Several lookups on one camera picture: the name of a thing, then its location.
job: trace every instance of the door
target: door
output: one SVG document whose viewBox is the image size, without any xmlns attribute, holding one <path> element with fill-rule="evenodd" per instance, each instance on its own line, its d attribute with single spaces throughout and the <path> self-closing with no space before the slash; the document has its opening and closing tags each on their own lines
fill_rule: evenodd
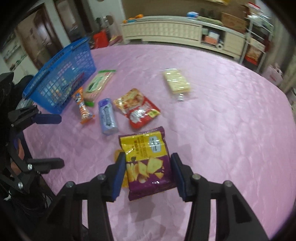
<svg viewBox="0 0 296 241">
<path fill-rule="evenodd" d="M 62 45 L 57 39 L 55 31 L 46 15 L 46 10 L 43 8 L 38 10 L 34 17 L 34 24 L 42 39 L 43 46 L 48 50 L 51 57 L 53 57 L 62 49 Z"/>
</svg>

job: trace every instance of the toilet paper roll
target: toilet paper roll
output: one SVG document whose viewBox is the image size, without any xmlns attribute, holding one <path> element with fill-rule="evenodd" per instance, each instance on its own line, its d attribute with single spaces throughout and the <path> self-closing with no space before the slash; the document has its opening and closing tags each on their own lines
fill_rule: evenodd
<svg viewBox="0 0 296 241">
<path fill-rule="evenodd" d="M 224 49 L 224 45 L 221 44 L 221 43 L 217 44 L 216 47 L 217 47 L 217 49 L 219 49 L 219 50 L 223 50 L 223 49 Z"/>
</svg>

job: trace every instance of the blue plastic basket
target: blue plastic basket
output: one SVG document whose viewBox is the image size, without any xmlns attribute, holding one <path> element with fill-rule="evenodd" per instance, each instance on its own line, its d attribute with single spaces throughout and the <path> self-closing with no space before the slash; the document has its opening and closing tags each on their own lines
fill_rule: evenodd
<svg viewBox="0 0 296 241">
<path fill-rule="evenodd" d="M 60 114 L 71 95 L 96 71 L 88 40 L 73 42 L 49 60 L 27 85 L 23 98 Z"/>
</svg>

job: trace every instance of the screw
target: screw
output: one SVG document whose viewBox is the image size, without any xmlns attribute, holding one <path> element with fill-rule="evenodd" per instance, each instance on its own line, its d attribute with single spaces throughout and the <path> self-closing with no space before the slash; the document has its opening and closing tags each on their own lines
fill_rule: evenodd
<svg viewBox="0 0 296 241">
<path fill-rule="evenodd" d="M 20 190 L 24 187 L 23 184 L 22 184 L 22 182 L 19 182 L 17 185 L 18 185 L 18 187 L 19 187 Z"/>
<path fill-rule="evenodd" d="M 72 182 L 72 181 L 66 182 L 66 187 L 67 188 L 71 188 L 73 186 L 74 186 L 74 182 Z"/>
<path fill-rule="evenodd" d="M 33 166 L 32 166 L 32 164 L 29 163 L 28 164 L 28 170 L 31 171 L 32 169 L 33 169 Z"/>
<path fill-rule="evenodd" d="M 192 175 L 192 178 L 194 180 L 199 180 L 201 178 L 201 175 L 195 173 L 195 174 Z"/>
<path fill-rule="evenodd" d="M 232 186 L 232 182 L 229 181 L 229 180 L 225 181 L 224 183 L 225 183 L 225 185 L 226 185 L 227 187 L 231 187 L 231 186 Z"/>
<path fill-rule="evenodd" d="M 104 173 L 101 173 L 101 174 L 98 175 L 98 179 L 100 181 L 104 181 L 106 179 L 106 175 Z"/>
</svg>

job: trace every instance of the potato chip bag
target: potato chip bag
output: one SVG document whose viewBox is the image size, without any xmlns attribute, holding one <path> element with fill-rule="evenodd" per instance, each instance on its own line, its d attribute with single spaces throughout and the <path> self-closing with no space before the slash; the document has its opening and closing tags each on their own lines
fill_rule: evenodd
<svg viewBox="0 0 296 241">
<path fill-rule="evenodd" d="M 135 129 L 143 127 L 160 114 L 160 110 L 135 88 L 113 103 L 129 118 L 131 126 Z"/>
<path fill-rule="evenodd" d="M 129 200 L 175 187 L 163 127 L 119 136 L 126 153 Z"/>
</svg>

